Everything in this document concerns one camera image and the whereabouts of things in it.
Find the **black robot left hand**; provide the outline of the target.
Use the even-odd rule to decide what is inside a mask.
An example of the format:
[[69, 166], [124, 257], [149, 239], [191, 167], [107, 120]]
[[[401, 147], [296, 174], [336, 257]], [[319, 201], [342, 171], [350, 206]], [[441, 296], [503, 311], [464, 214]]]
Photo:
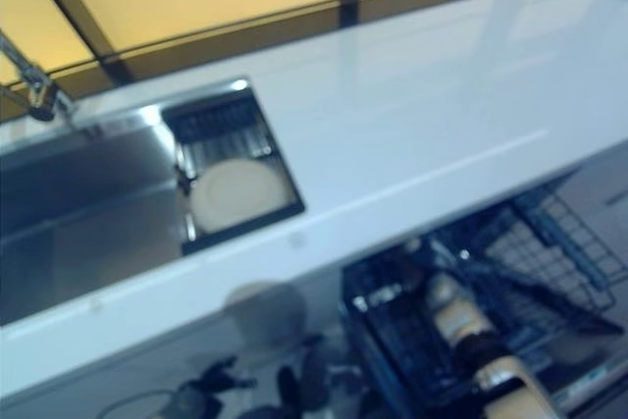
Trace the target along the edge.
[[251, 378], [239, 378], [230, 372], [237, 362], [236, 356], [219, 359], [207, 367], [190, 385], [202, 393], [224, 393], [230, 390], [248, 390], [257, 386]]

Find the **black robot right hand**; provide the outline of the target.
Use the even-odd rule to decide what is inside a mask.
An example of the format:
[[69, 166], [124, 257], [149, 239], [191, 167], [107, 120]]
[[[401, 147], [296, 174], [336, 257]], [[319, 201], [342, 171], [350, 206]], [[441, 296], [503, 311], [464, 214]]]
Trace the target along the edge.
[[454, 350], [461, 364], [470, 373], [511, 354], [502, 339], [495, 332], [489, 331], [465, 337]]

